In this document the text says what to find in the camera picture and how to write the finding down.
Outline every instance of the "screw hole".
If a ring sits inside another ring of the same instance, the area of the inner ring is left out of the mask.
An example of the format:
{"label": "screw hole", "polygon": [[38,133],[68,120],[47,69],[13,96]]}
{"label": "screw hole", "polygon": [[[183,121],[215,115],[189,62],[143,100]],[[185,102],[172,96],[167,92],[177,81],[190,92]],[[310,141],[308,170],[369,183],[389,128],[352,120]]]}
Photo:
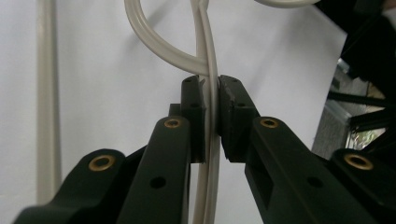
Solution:
{"label": "screw hole", "polygon": [[306,179],[306,181],[308,181],[308,184],[314,188],[317,189],[323,188],[323,182],[321,182],[321,180],[319,180],[316,177],[310,176]]}
{"label": "screw hole", "polygon": [[180,126],[178,119],[169,119],[165,122],[165,127],[167,128],[177,128],[178,126]]}
{"label": "screw hole", "polygon": [[260,124],[267,128],[276,128],[278,125],[277,122],[273,119],[262,119],[262,121],[260,121]]}
{"label": "screw hole", "polygon": [[349,165],[361,170],[372,170],[374,168],[373,164],[367,158],[358,154],[346,154],[344,160]]}
{"label": "screw hole", "polygon": [[161,189],[166,185],[165,178],[158,176],[150,180],[149,185],[154,189]]}
{"label": "screw hole", "polygon": [[97,156],[93,160],[91,160],[88,167],[90,168],[90,170],[95,172],[104,171],[110,168],[115,161],[116,159],[110,155]]}

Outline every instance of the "plastic tubing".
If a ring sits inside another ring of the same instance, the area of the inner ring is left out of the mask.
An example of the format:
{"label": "plastic tubing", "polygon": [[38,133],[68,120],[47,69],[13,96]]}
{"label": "plastic tubing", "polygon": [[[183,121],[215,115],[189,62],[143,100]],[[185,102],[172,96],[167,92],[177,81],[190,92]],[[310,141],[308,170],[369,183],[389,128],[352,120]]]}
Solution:
{"label": "plastic tubing", "polygon": [[210,148],[208,163],[208,187],[205,206],[205,224],[213,224],[215,221],[216,204],[219,184],[219,136],[216,132],[219,119],[219,100],[218,100],[218,68],[216,63],[215,46],[210,29],[209,17],[207,15],[208,0],[201,0],[199,11],[202,24],[204,26],[207,60],[209,68],[210,86]]}
{"label": "plastic tubing", "polygon": [[200,77],[205,80],[204,97],[205,101],[209,103],[206,111],[208,119],[205,123],[207,160],[205,164],[199,166],[193,224],[214,223],[219,183],[219,137],[216,134],[218,71],[213,38],[206,13],[207,6],[207,0],[191,0],[197,56],[207,59],[209,73],[209,77]]}
{"label": "plastic tubing", "polygon": [[140,40],[164,61],[184,71],[208,76],[207,61],[176,49],[162,39],[150,26],[140,0],[125,0],[125,10],[134,32]]}
{"label": "plastic tubing", "polygon": [[55,0],[37,1],[36,200],[47,203],[61,185]]}
{"label": "plastic tubing", "polygon": [[218,72],[207,5],[207,0],[191,0],[197,37],[197,57],[193,57],[168,44],[149,27],[139,0],[125,0],[128,19],[145,45],[165,61],[199,75],[207,83],[204,85],[205,101],[209,102],[209,116],[205,121],[207,163],[199,168],[194,224],[214,222],[219,182],[219,137],[216,134]]}
{"label": "plastic tubing", "polygon": [[258,3],[266,5],[268,7],[305,7],[308,5],[315,4],[320,0],[255,0]]}

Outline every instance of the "white cable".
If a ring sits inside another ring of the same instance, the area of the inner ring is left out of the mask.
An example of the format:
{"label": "white cable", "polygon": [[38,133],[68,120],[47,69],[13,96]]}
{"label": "white cable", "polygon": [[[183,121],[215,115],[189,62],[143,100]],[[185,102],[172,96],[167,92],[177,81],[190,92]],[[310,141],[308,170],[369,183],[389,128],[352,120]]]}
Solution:
{"label": "white cable", "polygon": [[207,0],[191,0],[197,37],[197,57],[193,57],[168,44],[149,27],[139,0],[125,0],[128,19],[138,37],[149,49],[170,64],[197,74],[200,79],[205,79],[204,96],[205,101],[209,102],[205,122],[207,162],[201,164],[199,170],[193,221],[195,224],[214,222],[219,182],[219,137],[216,134],[218,72],[213,38],[206,13],[207,5]]}
{"label": "white cable", "polygon": [[37,203],[61,185],[55,0],[37,1]]}
{"label": "white cable", "polygon": [[207,105],[205,123],[206,163],[200,164],[193,224],[214,223],[219,182],[219,138],[216,135],[217,67],[206,8],[208,1],[191,0],[195,23],[197,56],[208,60],[209,77],[205,79],[204,97]]}
{"label": "white cable", "polygon": [[150,26],[140,0],[125,0],[125,10],[134,32],[140,40],[166,62],[193,74],[208,76],[207,61],[176,49],[162,39]]}
{"label": "white cable", "polygon": [[[197,57],[205,58],[207,60],[207,50],[204,34],[204,26],[202,24],[200,9],[200,0],[190,0],[192,15],[195,24],[195,39],[196,39],[196,54]],[[209,77],[200,76],[200,80],[204,80],[203,94],[204,101],[210,102],[210,87],[209,87]],[[207,110],[205,117],[209,118],[211,113],[211,104],[206,104]],[[195,206],[194,215],[192,219],[193,224],[203,224],[205,221],[205,211],[207,204],[207,193],[208,193],[208,181],[209,181],[209,163],[210,163],[210,120],[205,119],[205,157],[206,163],[199,165],[198,170],[198,182],[197,191],[195,196]]]}
{"label": "white cable", "polygon": [[268,7],[304,7],[320,0],[255,0]]}
{"label": "white cable", "polygon": [[216,203],[219,184],[219,136],[216,132],[219,119],[218,99],[218,68],[216,63],[215,46],[207,15],[208,0],[202,0],[199,4],[202,24],[204,26],[206,51],[209,68],[210,85],[210,149],[209,149],[209,177],[206,195],[205,224],[213,224],[215,221]]}

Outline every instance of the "white wall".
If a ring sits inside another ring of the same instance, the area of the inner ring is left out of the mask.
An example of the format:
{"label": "white wall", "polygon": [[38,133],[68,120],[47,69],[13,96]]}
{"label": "white wall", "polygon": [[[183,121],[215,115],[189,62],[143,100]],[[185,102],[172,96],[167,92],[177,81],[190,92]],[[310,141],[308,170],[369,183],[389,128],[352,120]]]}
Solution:
{"label": "white wall", "polygon": [[35,201],[35,2],[0,1],[0,222]]}
{"label": "white wall", "polygon": [[[160,35],[194,54],[189,1],[142,4]],[[9,8],[10,21],[21,14],[29,17],[19,18],[17,27],[1,20],[2,46],[6,43],[9,52],[21,50],[12,59],[1,53],[1,64],[8,64],[9,71],[1,70],[0,78],[1,146],[7,155],[0,160],[8,167],[0,171],[0,216],[8,223],[35,201],[35,9],[34,3],[21,1],[2,5]],[[22,5],[26,12],[16,11]],[[140,42],[123,1],[58,1],[57,10],[65,177],[96,149],[130,154],[144,146],[169,104],[179,102],[180,82],[190,74],[163,62]],[[219,73],[241,79],[262,115],[283,119],[311,147],[345,35],[313,7],[275,9],[252,0],[219,0],[208,11]],[[17,42],[12,32],[30,37]],[[222,160],[219,181],[216,223],[261,223],[243,165]]]}

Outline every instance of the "brass insert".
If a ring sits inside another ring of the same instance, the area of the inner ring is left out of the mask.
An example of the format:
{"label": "brass insert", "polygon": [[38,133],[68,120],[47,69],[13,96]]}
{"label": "brass insert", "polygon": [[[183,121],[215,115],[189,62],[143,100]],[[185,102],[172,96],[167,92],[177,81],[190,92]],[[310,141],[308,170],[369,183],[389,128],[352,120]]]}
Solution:
{"label": "brass insert", "polygon": [[167,128],[177,128],[180,126],[181,121],[179,119],[169,119],[165,122],[165,127]]}
{"label": "brass insert", "polygon": [[274,119],[262,119],[260,124],[267,128],[276,128],[278,126],[276,120]]}
{"label": "brass insert", "polygon": [[104,171],[110,168],[114,162],[116,161],[116,158],[110,155],[102,155],[102,156],[97,156],[93,160],[91,160],[89,164],[89,168],[92,171],[98,172],[98,171]]}
{"label": "brass insert", "polygon": [[360,170],[373,170],[373,163],[370,162],[367,158],[358,155],[358,154],[346,154],[344,156],[344,160],[349,165],[358,168]]}

